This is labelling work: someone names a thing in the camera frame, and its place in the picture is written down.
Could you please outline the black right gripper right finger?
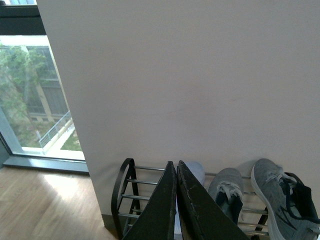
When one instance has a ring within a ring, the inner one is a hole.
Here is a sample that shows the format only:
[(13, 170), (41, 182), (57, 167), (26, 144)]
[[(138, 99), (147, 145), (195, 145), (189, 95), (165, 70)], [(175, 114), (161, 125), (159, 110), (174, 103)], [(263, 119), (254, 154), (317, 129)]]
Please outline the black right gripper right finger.
[(177, 206), (184, 240), (247, 240), (181, 160), (177, 170)]

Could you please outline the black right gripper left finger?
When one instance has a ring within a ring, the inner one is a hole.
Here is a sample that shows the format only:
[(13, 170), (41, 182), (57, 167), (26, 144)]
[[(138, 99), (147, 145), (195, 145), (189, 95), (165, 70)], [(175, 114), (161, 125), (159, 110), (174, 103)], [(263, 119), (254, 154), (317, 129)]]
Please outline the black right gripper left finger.
[(150, 199), (124, 240), (173, 240), (175, 231), (177, 176), (168, 161)]

